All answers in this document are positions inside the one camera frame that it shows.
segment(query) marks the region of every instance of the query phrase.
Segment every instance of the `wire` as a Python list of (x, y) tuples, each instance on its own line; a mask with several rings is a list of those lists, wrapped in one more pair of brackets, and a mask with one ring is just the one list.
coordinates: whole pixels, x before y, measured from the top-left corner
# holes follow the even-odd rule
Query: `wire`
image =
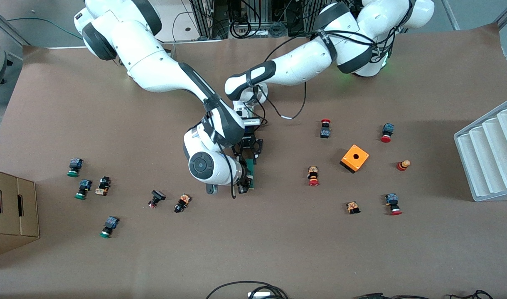
[(258, 125), (253, 131), (257, 131), (257, 129), (259, 129), (262, 125), (266, 125), (268, 123), (268, 120), (265, 118), (266, 117), (266, 110), (265, 110), (265, 107), (263, 107), (263, 104), (261, 104), (261, 102), (259, 102), (259, 99), (256, 97), (256, 101), (257, 101), (257, 104), (259, 104), (259, 106), (261, 106), (261, 109), (263, 109), (263, 116), (255, 113), (253, 110), (251, 110), (248, 106), (244, 105), (246, 107), (246, 109), (248, 111), (250, 111), (253, 115), (255, 115), (256, 117), (259, 117), (261, 118), (261, 124)]
[[(365, 45), (365, 46), (375, 46), (375, 45), (377, 45), (377, 42), (375, 42), (373, 39), (371, 39), (368, 36), (366, 36), (364, 34), (361, 34), (359, 32), (347, 32), (347, 31), (344, 31), (344, 30), (326, 30), (325, 32), (327, 34), (331, 34), (331, 35), (335, 35), (335, 36), (338, 36), (338, 37), (341, 37), (341, 38), (344, 38), (344, 39), (347, 39), (347, 40), (351, 40), (352, 42), (354, 42), (356, 44)], [(362, 38), (367, 39), (368, 42), (363, 42), (362, 40), (356, 40), (356, 39), (353, 39), (353, 38), (351, 38), (349, 36), (340, 35), (339, 33), (360, 36)]]
[(223, 20), (220, 20), (220, 21), (218, 21), (218, 22), (214, 22), (214, 23), (213, 23), (213, 25), (214, 25), (214, 24), (218, 24), (218, 25), (220, 25), (220, 27), (221, 27), (221, 28), (217, 30), (217, 32), (216, 32), (216, 36), (215, 36), (214, 38), (212, 38), (212, 39), (219, 39), (219, 38), (221, 38), (222, 36), (225, 36), (225, 35), (227, 34), (226, 29), (224, 28), (224, 25), (222, 25), (222, 22), (228, 22), (228, 20), (227, 20), (227, 19), (223, 19)]
[[(180, 0), (180, 1), (182, 2), (183, 8), (185, 8), (185, 12), (189, 13), (189, 10), (187, 9), (187, 6), (185, 6), (185, 3), (183, 3), (183, 0)], [(192, 7), (196, 7), (196, 6), (193, 4), (192, 0), (189, 0), (189, 1), (191, 2)], [(193, 25), (193, 26), (194, 26), (194, 28), (196, 29), (196, 32), (198, 32), (198, 35), (200, 35), (200, 32), (199, 32), (199, 30), (198, 30), (198, 27), (197, 27), (197, 26), (196, 26), (196, 24), (194, 23), (194, 21), (193, 21), (193, 19), (192, 19), (191, 15), (189, 15), (189, 19), (191, 19), (191, 23), (192, 23), (192, 25)]]
[[(206, 299), (209, 299), (211, 297), (211, 295), (214, 294), (219, 289), (221, 289), (223, 287), (231, 286), (234, 284), (261, 284), (261, 285), (263, 285), (260, 287), (261, 289), (268, 289), (272, 293), (274, 293), (274, 296), (265, 297), (265, 298), (267, 298), (267, 299), (269, 299), (269, 298), (288, 299), (288, 296), (286, 295), (286, 293), (282, 289), (280, 289), (276, 286), (273, 286), (271, 284), (267, 284), (266, 282), (256, 282), (255, 280), (240, 280), (238, 282), (228, 282), (227, 284), (222, 284), (221, 286), (218, 286), (213, 291), (211, 291), (211, 293), (209, 295), (207, 295)], [(251, 292), (250, 296), (248, 297), (249, 299), (253, 298), (253, 296), (255, 295), (255, 292), (256, 292), (255, 290), (254, 290), (254, 292)]]
[(49, 21), (47, 19), (41, 19), (40, 17), (16, 17), (15, 19), (9, 19), (7, 21), (10, 22), (10, 21), (18, 21), (18, 20), (39, 20), (39, 21), (45, 21), (45, 22), (51, 23), (52, 25), (54, 25), (54, 26), (62, 29), (64, 32), (70, 34), (71, 36), (74, 36), (75, 38), (83, 40), (83, 37), (81, 37), (79, 35), (76, 35), (76, 34), (70, 32), (70, 31), (68, 31), (67, 29), (64, 29), (64, 28), (60, 27), (58, 24), (53, 23), (52, 21)]
[[(229, 27), (231, 28), (231, 30), (229, 32), (231, 33), (231, 35), (234, 38), (238, 38), (238, 39), (250, 38), (252, 36), (255, 36), (255, 34), (257, 34), (257, 32), (259, 32), (259, 30), (261, 29), (261, 15), (257, 12), (257, 10), (255, 10), (255, 8), (253, 8), (245, 0), (241, 0), (241, 2), (246, 4), (246, 6), (248, 6), (248, 8), (250, 8), (253, 11), (253, 13), (255, 13), (256, 17), (259, 19), (259, 26), (257, 27), (257, 29), (255, 30), (255, 32), (253, 34), (249, 35), (251, 32), (250, 22), (248, 22), (248, 20), (244, 17), (238, 17), (237, 19), (233, 19), (231, 21), (231, 24), (229, 24)], [(248, 25), (248, 29), (246, 29), (246, 32), (244, 34), (241, 35), (241, 34), (237, 33), (237, 31), (235, 30), (235, 23), (236, 22), (246, 23)]]
[(294, 0), (288, 0), (288, 4), (285, 7), (285, 9), (283, 10), (283, 12), (281, 13), (280, 18), (278, 19), (278, 22), (281, 22), (281, 19), (283, 19), (283, 16), (285, 15), (285, 12), (286, 12), (287, 8), (290, 6), (290, 4), (292, 3), (292, 1), (294, 1)]
[(413, 295), (402, 295), (402, 296), (396, 296), (396, 299), (406, 299), (406, 298), (413, 298), (413, 299), (429, 299), (427, 297), (421, 297), (421, 296), (413, 296)]
[[(209, 124), (213, 128), (213, 131), (215, 131), (215, 134), (218, 134), (218, 132), (215, 129), (215, 125), (213, 124), (213, 119), (211, 118), (210, 112), (206, 113), (206, 117), (209, 119)], [(234, 186), (234, 184), (233, 184), (233, 170), (231, 169), (231, 164), (229, 163), (229, 160), (227, 159), (227, 155), (224, 153), (224, 149), (222, 148), (221, 144), (219, 142), (216, 142), (216, 144), (219, 145), (221, 153), (224, 156), (224, 159), (226, 160), (227, 166), (229, 167), (229, 189), (230, 189), (230, 192), (231, 192), (231, 197), (233, 199), (236, 199), (237, 196), (233, 192), (233, 186)]]
[(272, 107), (274, 107), (274, 110), (276, 110), (276, 113), (278, 114), (278, 116), (280, 116), (284, 119), (293, 120), (293, 119), (297, 118), (298, 115), (300, 115), (301, 111), (303, 110), (303, 107), (305, 106), (305, 101), (307, 100), (307, 82), (304, 82), (303, 83), (303, 103), (301, 103), (300, 110), (293, 117), (286, 117), (285, 115), (281, 115), (281, 113), (278, 111), (278, 108), (276, 108), (274, 103), (265, 94), (265, 91), (263, 91), (263, 89), (261, 87), (259, 87), (259, 88), (261, 89), (261, 92), (263, 93), (263, 95), (266, 97), (266, 100), (268, 100), (268, 102), (272, 105)]
[(174, 25), (176, 25), (176, 20), (178, 19), (178, 17), (179, 17), (180, 15), (185, 14), (185, 13), (187, 13), (187, 14), (188, 14), (188, 13), (193, 13), (193, 12), (192, 12), (192, 11), (184, 11), (184, 12), (181, 12), (181, 13), (179, 13), (178, 15), (176, 15), (176, 17), (174, 18), (174, 21), (172, 22), (172, 40), (174, 40), (174, 42), (177, 42), (177, 41), (176, 41), (176, 38), (174, 37)]
[(482, 299), (481, 297), (479, 297), (480, 294), (485, 295), (486, 297), (488, 297), (488, 299), (493, 299), (490, 296), (490, 294), (488, 294), (487, 292), (485, 292), (485, 291), (483, 291), (481, 289), (478, 289), (472, 295), (468, 295), (468, 296), (464, 296), (464, 297), (457, 296), (457, 295), (446, 295), (446, 296), (448, 296), (449, 299), (452, 299), (452, 298), (459, 298), (459, 299)]
[(298, 35), (293, 36), (292, 38), (289, 38), (289, 39), (288, 39), (288, 40), (286, 40), (285, 42), (282, 42), (279, 46), (277, 46), (275, 49), (273, 49), (273, 50), (272, 50), (272, 51), (268, 54), (268, 56), (265, 58), (265, 61), (264, 61), (264, 62), (266, 62), (266, 61), (270, 58), (270, 56), (272, 56), (272, 54), (273, 54), (275, 51), (277, 51), (279, 48), (281, 48), (281, 47), (282, 47), (284, 44), (286, 44), (287, 42), (290, 42), (291, 40), (296, 39), (296, 38), (299, 38), (299, 37), (304, 37), (304, 36), (309, 36), (309, 35), (311, 35), (311, 34), (310, 34), (310, 33), (302, 33), (302, 34), (298, 34)]
[(191, 5), (192, 7), (194, 7), (197, 11), (199, 11), (204, 17), (213, 17), (212, 15), (208, 15), (207, 12), (203, 12), (202, 10), (200, 10), (200, 8), (196, 5), (194, 5), (194, 2), (192, 0), (189, 0), (189, 2), (191, 2)]

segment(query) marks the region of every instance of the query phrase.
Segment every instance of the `brown paper surface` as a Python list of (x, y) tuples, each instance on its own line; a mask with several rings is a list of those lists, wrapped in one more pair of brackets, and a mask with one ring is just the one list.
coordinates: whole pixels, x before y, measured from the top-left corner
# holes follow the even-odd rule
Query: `brown paper surface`
[[(228, 76), (261, 63), (280, 42), (180, 44), (176, 59), (224, 95)], [(331, 66), (309, 81), (293, 121), (266, 105), (256, 189), (235, 200), (225, 187), (206, 195), (189, 174), (183, 134), (204, 113), (194, 96), (144, 91), (87, 49), (25, 52), (0, 127), (0, 171), (36, 182), (41, 239), (0, 256), (1, 298), (203, 298), (245, 279), (297, 299), (440, 298), (478, 288), (507, 298), (507, 202), (472, 201), (453, 142), (507, 100), (495, 25), (398, 36), (373, 78)], [(290, 116), (303, 87), (270, 86), (269, 97)], [(327, 140), (319, 137), (324, 118), (332, 121)], [(390, 144), (379, 141), (386, 122), (396, 126)], [(356, 174), (339, 165), (352, 144), (370, 155)], [(71, 157), (85, 161), (78, 179), (66, 176)], [(411, 166), (399, 172), (404, 159)], [(310, 165), (319, 168), (318, 187), (307, 185)], [(73, 198), (80, 179), (96, 187), (102, 176), (113, 182), (107, 197)], [(167, 199), (151, 210), (154, 189)], [(175, 214), (182, 193), (193, 200)], [(398, 194), (402, 215), (389, 216), (386, 193)], [(347, 213), (351, 201), (360, 214)], [(109, 215), (121, 221), (104, 240)], [(215, 298), (244, 298), (254, 287)]]

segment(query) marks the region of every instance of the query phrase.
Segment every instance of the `dual-arm robot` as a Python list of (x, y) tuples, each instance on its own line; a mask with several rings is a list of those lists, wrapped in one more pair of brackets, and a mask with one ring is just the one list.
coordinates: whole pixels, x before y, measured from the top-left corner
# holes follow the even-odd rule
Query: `dual-arm robot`
[(183, 89), (202, 102), (206, 114), (183, 137), (183, 150), (194, 178), (208, 193), (218, 185), (238, 185), (248, 191), (245, 161), (223, 153), (244, 135), (241, 117), (193, 68), (174, 61), (155, 39), (161, 20), (148, 0), (86, 0), (74, 17), (89, 51), (103, 60), (120, 58), (128, 75), (143, 89), (162, 93)]
[(183, 139), (189, 171), (206, 183), (210, 194), (218, 185), (238, 185), (244, 193), (250, 184), (246, 163), (224, 155), (223, 149), (242, 140), (245, 124), (259, 125), (253, 109), (266, 100), (267, 83), (304, 83), (333, 61), (345, 74), (373, 76), (388, 57), (392, 29), (419, 28), (434, 12), (432, 0), (362, 0), (362, 4), (357, 19), (341, 2), (326, 6), (316, 19), (316, 37), (310, 42), (231, 76), (225, 92), (234, 109), (193, 68), (166, 53), (155, 39), (161, 20), (148, 0), (86, 0), (86, 8), (75, 15), (74, 22), (95, 56), (103, 60), (118, 56), (143, 89), (156, 93), (183, 89), (199, 98), (206, 114)]
[[(362, 0), (362, 4), (357, 19), (342, 2), (326, 6), (315, 21), (317, 34), (310, 42), (231, 76), (224, 90), (234, 109), (253, 111), (256, 104), (265, 101), (267, 83), (305, 83), (334, 61), (345, 74), (374, 76), (388, 58), (386, 48), (395, 36), (395, 32), (389, 34), (391, 30), (399, 26), (419, 28), (429, 22), (434, 12), (432, 0)], [(385, 46), (371, 41), (382, 41)]]

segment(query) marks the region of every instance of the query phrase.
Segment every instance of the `cardboard box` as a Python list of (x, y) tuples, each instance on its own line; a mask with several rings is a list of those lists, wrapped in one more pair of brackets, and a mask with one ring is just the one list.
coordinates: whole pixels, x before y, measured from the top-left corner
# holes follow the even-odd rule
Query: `cardboard box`
[(34, 182), (0, 172), (0, 254), (37, 239)]

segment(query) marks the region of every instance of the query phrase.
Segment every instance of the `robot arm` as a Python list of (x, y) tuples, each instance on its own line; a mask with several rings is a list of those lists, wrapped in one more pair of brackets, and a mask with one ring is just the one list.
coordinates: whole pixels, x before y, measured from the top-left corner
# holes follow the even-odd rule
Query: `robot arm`
[(244, 124), (208, 83), (186, 63), (172, 59), (154, 35), (157, 12), (148, 0), (86, 0), (75, 16), (75, 26), (88, 49), (97, 57), (118, 57), (128, 75), (147, 91), (183, 89), (202, 102), (206, 114), (184, 135), (183, 149), (189, 170), (208, 185), (248, 185), (245, 166), (222, 153), (244, 135)]
[[(388, 37), (385, 42), (388, 45), (394, 36), (389, 37), (388, 34), (392, 28), (397, 25), (419, 28), (429, 21), (434, 12), (432, 0), (363, 0), (362, 3), (365, 6), (358, 19), (342, 2), (326, 6), (315, 21), (317, 37), (284, 56), (231, 76), (226, 81), (225, 92), (234, 101), (235, 109), (241, 102), (246, 105), (257, 102), (257, 98), (252, 97), (254, 86), (261, 85), (263, 88), (265, 83), (304, 83), (324, 71), (333, 61), (345, 74), (373, 76), (381, 69), (386, 55), (379, 56), (379, 50), (383, 49), (370, 45), (371, 41)], [(345, 33), (341, 37), (334, 35), (336, 31), (354, 34)]]

